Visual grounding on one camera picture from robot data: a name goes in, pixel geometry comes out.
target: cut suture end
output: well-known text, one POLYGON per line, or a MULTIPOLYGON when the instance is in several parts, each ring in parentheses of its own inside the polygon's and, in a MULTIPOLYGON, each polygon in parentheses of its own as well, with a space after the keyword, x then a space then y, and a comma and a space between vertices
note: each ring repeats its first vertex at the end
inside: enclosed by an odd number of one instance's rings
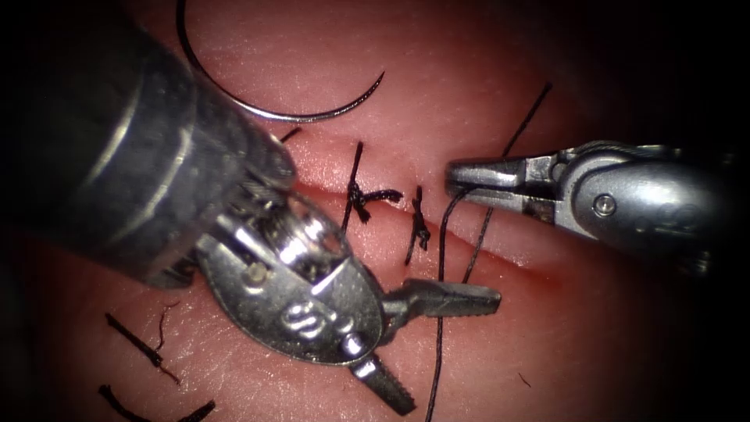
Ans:
POLYGON ((526 385, 526 386, 527 386, 528 388, 531 388, 531 384, 529 384, 529 381, 526 381, 526 378, 524 378, 524 377, 523 377, 523 375, 521 375, 521 373, 520 373, 520 372, 518 373, 518 376, 519 376, 519 377, 521 378, 521 381, 523 381, 523 383, 524 383, 524 384, 525 384, 525 385, 526 385))
POLYGON ((367 224, 370 221, 372 215, 365 209, 365 205, 372 201, 384 201, 398 203, 404 197, 399 191, 395 189, 384 189, 382 191, 374 191, 370 193, 364 193, 357 183, 357 173, 359 172, 359 161, 362 158, 362 152, 364 144, 362 141, 357 142, 357 151, 354 155, 354 165, 352 166, 352 173, 349 176, 349 182, 346 190, 346 208, 344 210, 344 221, 341 223, 341 230, 346 233, 347 226, 349 224, 349 217, 352 213, 352 209, 357 212, 359 221, 363 224, 367 224))
MULTIPOLYGON (((159 346, 157 349, 161 348, 164 344, 164 337, 163 337, 163 328, 162 324, 164 322, 164 316, 166 314, 166 311, 173 308, 174 306, 177 306, 179 304, 175 303, 174 305, 167 306, 164 311, 162 312, 161 320, 159 321, 159 346)), ((107 323, 109 326, 113 327, 117 332, 122 334, 127 340, 136 347, 136 349, 140 350, 147 358, 151 361, 151 364, 162 371, 164 374, 166 374, 168 377, 172 378, 172 381, 174 381, 175 384, 180 385, 180 378, 178 378, 175 374, 164 368, 162 366, 162 362, 164 361, 164 358, 157 352, 156 350, 149 347, 143 340, 138 338, 135 334, 130 332, 125 326, 123 326, 112 314, 105 313, 105 317, 107 318, 107 323)))
POLYGON ((412 234, 409 237, 409 249, 406 251, 404 265, 409 265, 412 260, 416 238, 420 239, 420 248, 424 251, 427 251, 427 242, 430 240, 430 231, 427 229, 427 225, 424 222, 424 215, 422 214, 422 186, 416 187, 416 198, 412 199, 412 207, 414 207, 412 234))
MULTIPOLYGON (((117 412, 118 415, 122 416, 126 420, 129 420, 130 422, 151 422, 149 419, 140 417, 135 413, 129 411, 128 409, 125 409, 125 406, 123 406, 122 403, 120 403, 120 401, 117 399, 117 397, 115 397, 114 393, 112 393, 112 387, 110 387, 109 385, 100 385, 98 393, 99 395, 104 397, 104 400, 106 400, 109 406, 112 407, 112 410, 117 412)), ((201 420, 204 420, 215 408, 216 403, 213 400, 210 400, 205 405, 199 407, 193 413, 187 415, 186 417, 180 418, 177 422, 200 422, 201 420)))

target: black suture thread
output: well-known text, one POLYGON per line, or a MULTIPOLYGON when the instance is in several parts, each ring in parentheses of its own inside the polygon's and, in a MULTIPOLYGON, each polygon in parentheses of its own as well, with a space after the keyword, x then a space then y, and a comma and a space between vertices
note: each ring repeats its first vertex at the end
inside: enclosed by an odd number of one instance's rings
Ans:
POLYGON ((490 219, 492 218, 492 212, 494 210, 495 210, 494 208, 488 207, 487 212, 484 214, 484 222, 482 223, 482 231, 479 232, 479 236, 477 237, 477 245, 474 246, 474 252, 471 254, 469 265, 466 266, 466 272, 463 274, 463 280, 461 280, 461 282, 464 284, 469 282, 469 276, 471 275, 471 271, 474 269, 474 264, 477 263, 477 257, 479 256, 479 251, 482 249, 482 244, 484 243, 484 235, 487 233, 487 227, 490 225, 490 219))
MULTIPOLYGON (((117 412, 117 414, 129 420, 130 422, 151 422, 149 419, 140 417, 135 413, 129 411, 128 409, 125 409, 125 406, 123 406, 122 403, 117 400, 117 397, 115 397, 115 395, 112 393, 111 386, 100 385, 98 392, 100 395, 102 395, 102 397, 104 397, 104 400, 109 403, 109 406, 112 407, 115 412, 117 412)), ((186 417, 179 419, 177 422, 200 422, 201 420, 204 420, 215 408, 216 403, 213 400, 210 400, 205 405, 199 407, 196 411, 187 415, 186 417)))
POLYGON ((107 324, 109 324, 110 327, 117 330, 117 332, 127 338, 127 340, 132 343, 136 349, 140 350, 144 355, 146 355, 146 357, 151 361, 151 364, 154 367, 172 378, 172 381, 174 381, 175 384, 180 385, 180 378, 162 367, 162 362, 164 361, 164 359, 157 351, 148 347, 148 345, 144 343, 143 340, 136 337, 135 334, 131 333, 127 328, 125 328, 118 320, 115 319, 114 316, 112 316, 112 314, 105 313, 104 315, 105 317, 107 317, 107 324))
POLYGON ((518 376, 519 376, 519 377, 521 377, 521 381, 523 381, 523 383, 524 383, 524 384, 525 384, 526 386, 528 386, 528 388, 531 388, 531 384, 529 384, 529 381, 526 381, 526 378, 524 378, 524 377, 523 377, 523 375, 521 375, 521 373, 520 373, 520 372, 518 373, 518 376))
POLYGON ((534 114, 537 113, 537 110, 539 109, 539 106, 541 106, 541 102, 545 100, 545 97, 547 94, 552 90, 552 84, 547 82, 545 83, 545 86, 541 89, 541 93, 537 97, 536 101, 534 101, 534 104, 529 109, 529 112, 526 113, 526 117, 523 118, 523 121, 521 121, 521 124, 518 126, 518 129, 516 129, 516 133, 513 134, 512 137, 510 137, 510 141, 505 146, 505 149, 502 150, 501 157, 505 158, 510 153, 510 149, 513 148, 513 145, 518 141, 518 137, 521 136, 523 131, 526 129, 526 126, 531 121, 531 118, 534 117, 534 114))
POLYGON ((341 222, 341 231, 346 233, 346 229, 349 225, 349 217, 352 215, 352 208, 357 212, 359 220, 364 224, 370 221, 370 212, 365 209, 365 205, 372 201, 382 201, 387 199, 390 202, 401 201, 404 197, 399 191, 394 189, 385 189, 383 191, 375 191, 370 193, 362 192, 362 189, 357 183, 357 172, 359 171, 359 161, 362 158, 362 151, 364 144, 362 141, 357 142, 357 152, 354 155, 354 166, 352 166, 352 173, 349 175, 349 183, 346 187, 346 208, 344 208, 344 221, 341 222))
POLYGON ((180 301, 178 300, 172 305, 167 305, 164 307, 164 310, 162 310, 162 317, 159 319, 159 345, 156 346, 156 349, 154 349, 156 352, 162 349, 162 346, 164 345, 164 318, 166 317, 166 311, 172 309, 173 307, 180 304, 180 301))
POLYGON ((298 133, 299 133, 299 132, 301 132, 301 131, 302 131, 302 128, 301 128, 301 127, 299 127, 299 126, 297 126, 297 127, 295 127, 294 129, 292 129, 291 131, 289 131, 289 133, 288 133, 288 134, 286 134, 286 135, 284 135, 283 137, 281 137, 281 139, 279 139, 279 142, 281 142, 281 143, 283 144, 283 143, 285 143, 286 141, 288 141, 288 140, 289 140, 289 138, 291 138, 291 137, 295 136, 296 134, 298 134, 298 133))
POLYGON ((109 403, 109 406, 112 407, 115 412, 117 412, 117 414, 129 420, 130 422, 151 422, 150 420, 144 417, 140 417, 135 413, 129 411, 128 409, 125 409, 125 407, 120 404, 119 401, 117 401, 117 397, 115 397, 115 395, 112 393, 112 387, 110 387, 109 385, 100 385, 99 394, 104 397, 104 400, 109 403))
POLYGON ((205 405, 198 408, 193 413, 187 415, 186 417, 180 419, 177 422, 200 422, 201 420, 204 420, 205 417, 211 413, 212 410, 216 408, 216 403, 211 400, 207 402, 205 405))
POLYGON ((424 214, 422 214, 422 187, 416 187, 416 198, 412 199, 412 206, 414 207, 414 214, 412 215, 412 234, 409 238, 409 250, 406 251, 406 259, 404 265, 409 265, 412 260, 412 254, 414 253, 414 244, 416 238, 420 238, 420 248, 427 251, 427 242, 430 240, 430 231, 427 229, 427 225, 424 223, 424 214))
MULTIPOLYGON (((445 235, 448 229, 448 218, 453 213, 455 205, 461 201, 473 188, 464 188, 451 200, 448 208, 445 209, 443 220, 440 223, 440 240, 437 242, 439 258, 437 259, 437 280, 445 279, 445 235)), ((427 402, 427 414, 425 421, 432 421, 432 413, 435 411, 435 398, 438 396, 438 382, 440 381, 440 369, 443 366, 443 319, 437 319, 437 338, 435 339, 435 373, 432 378, 432 389, 430 390, 430 400, 427 402)))
MULTIPOLYGON (((534 117, 534 114, 536 114, 537 110, 539 109, 541 102, 544 101, 545 97, 550 92, 550 90, 552 90, 552 84, 550 84, 549 82, 545 83, 545 86, 542 88, 541 93, 537 97, 536 101, 534 101, 534 104, 531 106, 529 113, 526 114, 526 117, 523 119, 523 121, 519 125, 518 129, 516 130, 516 133, 513 134, 513 136, 510 138, 510 141, 505 146, 505 150, 503 150, 502 152, 503 158, 506 157, 510 153, 510 149, 516 143, 519 136, 523 133, 523 130, 526 129, 526 126, 531 121, 531 118, 534 117)), ((453 212, 453 208, 455 208, 455 205, 461 199, 463 199, 466 196, 466 194, 468 194, 470 191, 471 189, 465 189, 465 190, 460 191, 454 197, 451 203, 448 204, 448 208, 445 210, 445 214, 443 214, 443 221, 440 226, 440 242, 439 242, 440 245, 438 246, 440 257, 438 259, 438 265, 437 265, 437 279, 439 281, 443 281, 443 277, 445 275, 445 232, 448 227, 448 217, 453 212)), ((474 249, 475 255, 479 253, 479 249, 481 248, 481 242, 484 240, 484 232, 487 229, 486 226, 489 224, 490 217, 492 217, 491 208, 487 210, 487 213, 484 216, 484 224, 482 226, 480 238, 477 241, 477 247, 474 249)), ((469 275, 471 275, 471 270, 473 269, 473 262, 475 259, 476 257, 472 256, 472 261, 470 262, 470 266, 466 268, 466 273, 464 274, 464 283, 469 280, 469 275)), ((435 355, 436 355, 435 374, 432 380, 432 390, 430 391, 430 401, 427 404, 427 414, 424 417, 425 422, 432 421, 432 414, 435 409, 435 399, 438 394, 438 382, 440 381, 440 371, 443 366, 443 319, 442 318, 437 319, 437 339, 435 341, 435 349, 436 349, 435 350, 435 355)))

